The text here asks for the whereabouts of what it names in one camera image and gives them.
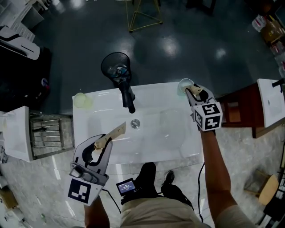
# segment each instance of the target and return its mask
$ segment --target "forearm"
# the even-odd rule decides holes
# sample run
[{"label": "forearm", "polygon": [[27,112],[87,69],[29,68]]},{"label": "forearm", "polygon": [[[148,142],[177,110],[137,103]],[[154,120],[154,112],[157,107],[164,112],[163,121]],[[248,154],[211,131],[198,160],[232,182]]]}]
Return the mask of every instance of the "forearm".
[{"label": "forearm", "polygon": [[85,211],[85,226],[87,228],[110,227],[109,218],[103,207],[100,196],[98,196],[98,198],[90,206],[84,205],[84,211]]},{"label": "forearm", "polygon": [[217,139],[212,131],[202,132],[207,192],[230,191],[231,180]]}]

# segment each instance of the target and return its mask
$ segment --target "black cable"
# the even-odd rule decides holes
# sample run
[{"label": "black cable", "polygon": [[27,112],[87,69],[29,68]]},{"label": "black cable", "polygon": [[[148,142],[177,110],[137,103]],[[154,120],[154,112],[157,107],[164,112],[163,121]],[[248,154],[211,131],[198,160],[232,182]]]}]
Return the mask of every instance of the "black cable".
[{"label": "black cable", "polygon": [[201,175],[201,172],[204,168],[204,165],[205,165],[205,163],[203,163],[202,168],[199,172],[199,176],[198,176],[198,210],[199,210],[199,216],[201,218],[201,222],[203,222],[203,217],[202,217],[201,211],[200,211],[200,175]]},{"label": "black cable", "polygon": [[120,214],[121,214],[121,210],[120,210],[120,208],[118,207],[118,205],[117,205],[116,201],[114,200],[114,198],[111,196],[111,194],[110,194],[110,193],[109,193],[109,195],[110,195],[110,197],[112,198],[112,200],[114,201],[114,203],[116,204],[116,206],[117,206],[117,208],[118,208],[118,210],[119,210],[119,212],[120,212]]}]

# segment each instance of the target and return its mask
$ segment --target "sink basin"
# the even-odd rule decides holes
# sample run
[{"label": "sink basin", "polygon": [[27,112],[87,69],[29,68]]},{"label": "sink basin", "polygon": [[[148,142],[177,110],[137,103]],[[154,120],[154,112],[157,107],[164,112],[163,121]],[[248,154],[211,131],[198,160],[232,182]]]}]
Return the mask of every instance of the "sink basin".
[{"label": "sink basin", "polygon": [[261,95],[264,127],[268,127],[285,117],[285,102],[280,86],[272,87],[276,80],[258,79],[258,88]]},{"label": "sink basin", "polygon": [[177,88],[177,82],[132,86],[134,114],[122,106],[119,89],[86,94],[93,100],[91,108],[73,106],[75,145],[126,122],[126,133],[113,140],[109,164],[156,162],[201,153],[191,108]]}]

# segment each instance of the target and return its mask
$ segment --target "yellow metal stand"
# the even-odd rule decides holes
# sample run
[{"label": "yellow metal stand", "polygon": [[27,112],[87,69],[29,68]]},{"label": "yellow metal stand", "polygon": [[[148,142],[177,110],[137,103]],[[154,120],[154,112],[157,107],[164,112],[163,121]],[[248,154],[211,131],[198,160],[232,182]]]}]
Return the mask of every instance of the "yellow metal stand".
[{"label": "yellow metal stand", "polygon": [[[159,10],[159,4],[157,2],[158,0],[154,0],[154,3],[155,3],[155,7],[157,9],[157,11],[159,12],[159,19],[156,18],[156,17],[153,17],[153,16],[150,16],[150,15],[147,15],[145,13],[142,13],[140,11],[138,11],[138,8],[140,7],[140,4],[142,2],[142,0],[139,0],[138,2],[138,6],[137,6],[137,9],[134,11],[134,14],[133,14],[133,17],[132,17],[132,20],[131,22],[129,23],[129,16],[128,16],[128,6],[127,6],[127,0],[125,1],[126,2],[126,16],[127,16],[127,19],[128,19],[128,29],[129,29],[129,32],[133,32],[134,30],[138,30],[138,29],[142,29],[142,28],[145,28],[145,27],[148,27],[148,26],[151,26],[151,25],[155,25],[155,24],[162,24],[163,21],[162,21],[162,17],[161,17],[161,13],[160,13],[160,10]],[[147,16],[147,17],[150,17],[158,22],[156,23],[153,23],[153,24],[148,24],[148,25],[145,25],[145,26],[142,26],[142,27],[139,27],[139,28],[133,28],[134,26],[134,21],[135,21],[135,18],[137,16],[137,14],[142,14],[144,16]]]}]

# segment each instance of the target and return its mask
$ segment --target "sink drain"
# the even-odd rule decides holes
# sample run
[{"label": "sink drain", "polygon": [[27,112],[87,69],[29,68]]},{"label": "sink drain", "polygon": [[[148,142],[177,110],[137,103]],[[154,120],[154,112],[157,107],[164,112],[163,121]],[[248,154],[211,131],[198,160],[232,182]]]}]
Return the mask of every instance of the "sink drain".
[{"label": "sink drain", "polygon": [[132,128],[136,129],[136,128],[139,128],[139,126],[141,125],[141,122],[138,119],[133,119],[130,122],[130,125]]}]

